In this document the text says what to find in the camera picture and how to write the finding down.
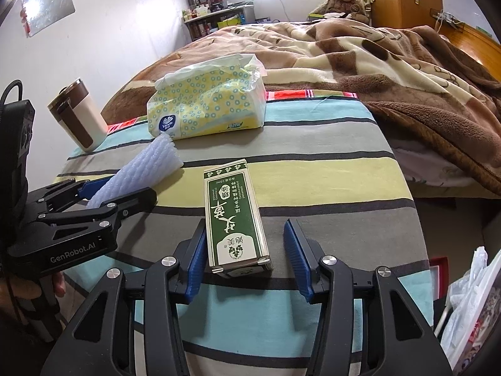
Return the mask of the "left hand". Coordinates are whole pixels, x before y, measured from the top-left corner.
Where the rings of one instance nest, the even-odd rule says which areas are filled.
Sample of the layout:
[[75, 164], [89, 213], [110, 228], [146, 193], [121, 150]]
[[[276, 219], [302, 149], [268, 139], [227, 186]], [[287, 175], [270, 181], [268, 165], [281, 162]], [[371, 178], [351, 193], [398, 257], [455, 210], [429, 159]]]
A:
[[[66, 293], [66, 284], [63, 273], [55, 273], [52, 275], [52, 285], [54, 293], [57, 297], [62, 298]], [[38, 298], [42, 291], [40, 287], [33, 283], [32, 281], [19, 279], [13, 277], [10, 279], [10, 286], [13, 291], [13, 296], [25, 300], [32, 300]], [[8, 292], [7, 279], [1, 278], [1, 310], [7, 314], [13, 316], [13, 302], [11, 301], [10, 294]]]

